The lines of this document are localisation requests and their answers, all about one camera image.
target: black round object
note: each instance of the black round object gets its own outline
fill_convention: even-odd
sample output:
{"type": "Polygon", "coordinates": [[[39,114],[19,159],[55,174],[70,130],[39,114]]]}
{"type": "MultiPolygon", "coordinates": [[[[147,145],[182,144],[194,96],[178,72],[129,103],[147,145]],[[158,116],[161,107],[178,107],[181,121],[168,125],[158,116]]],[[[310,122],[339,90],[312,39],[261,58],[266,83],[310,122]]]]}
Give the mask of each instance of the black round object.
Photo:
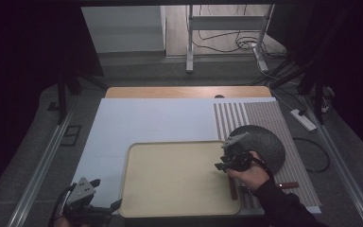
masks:
{"type": "Polygon", "coordinates": [[[238,145],[243,150],[254,150],[265,161],[270,171],[275,174],[285,163],[285,147],[272,132],[255,125],[241,126],[231,132],[230,136],[248,132],[238,145]]]}

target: black sleeve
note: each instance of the black sleeve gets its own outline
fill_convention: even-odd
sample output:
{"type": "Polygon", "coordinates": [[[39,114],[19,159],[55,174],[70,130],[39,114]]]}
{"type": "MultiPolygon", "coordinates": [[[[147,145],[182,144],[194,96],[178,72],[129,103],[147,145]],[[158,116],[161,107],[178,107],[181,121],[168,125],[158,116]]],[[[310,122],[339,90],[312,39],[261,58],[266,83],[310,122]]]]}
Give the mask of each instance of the black sleeve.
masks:
{"type": "Polygon", "coordinates": [[[327,226],[317,222],[306,210],[295,194],[286,194],[272,181],[266,181],[253,193],[265,211],[269,224],[277,227],[288,226],[327,226]]]}

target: power strip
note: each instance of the power strip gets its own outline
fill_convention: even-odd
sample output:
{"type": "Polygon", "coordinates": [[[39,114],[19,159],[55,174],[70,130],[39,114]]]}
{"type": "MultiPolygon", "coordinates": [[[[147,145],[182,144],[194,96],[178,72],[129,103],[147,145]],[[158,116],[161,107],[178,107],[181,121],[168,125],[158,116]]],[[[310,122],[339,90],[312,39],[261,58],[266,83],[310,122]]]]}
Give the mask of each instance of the power strip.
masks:
{"type": "Polygon", "coordinates": [[[314,131],[317,127],[304,115],[299,115],[299,110],[290,112],[308,131],[314,131]]]}

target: gray striped surface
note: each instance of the gray striped surface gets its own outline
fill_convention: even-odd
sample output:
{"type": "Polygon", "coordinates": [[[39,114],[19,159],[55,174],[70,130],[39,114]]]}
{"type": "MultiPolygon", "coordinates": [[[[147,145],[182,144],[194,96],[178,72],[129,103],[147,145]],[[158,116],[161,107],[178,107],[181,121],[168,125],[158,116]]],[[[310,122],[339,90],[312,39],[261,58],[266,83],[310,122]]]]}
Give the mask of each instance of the gray striped surface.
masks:
{"type": "MultiPolygon", "coordinates": [[[[298,182],[300,187],[285,189],[300,197],[305,206],[319,206],[320,200],[305,171],[285,119],[277,101],[253,103],[216,103],[217,136],[225,141],[229,134],[243,125],[257,125],[275,133],[285,146],[285,164],[275,175],[276,183],[298,182]]],[[[242,208],[260,208],[258,200],[250,194],[242,196],[242,208]]]]}

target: wall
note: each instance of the wall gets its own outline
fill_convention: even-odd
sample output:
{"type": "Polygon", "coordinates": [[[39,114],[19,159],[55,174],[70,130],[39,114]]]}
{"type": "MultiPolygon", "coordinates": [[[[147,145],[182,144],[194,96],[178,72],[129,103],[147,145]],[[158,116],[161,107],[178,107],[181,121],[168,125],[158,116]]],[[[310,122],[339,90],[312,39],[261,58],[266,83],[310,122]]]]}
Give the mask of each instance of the wall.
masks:
{"type": "Polygon", "coordinates": [[[83,8],[97,53],[164,50],[164,7],[83,8]]]}

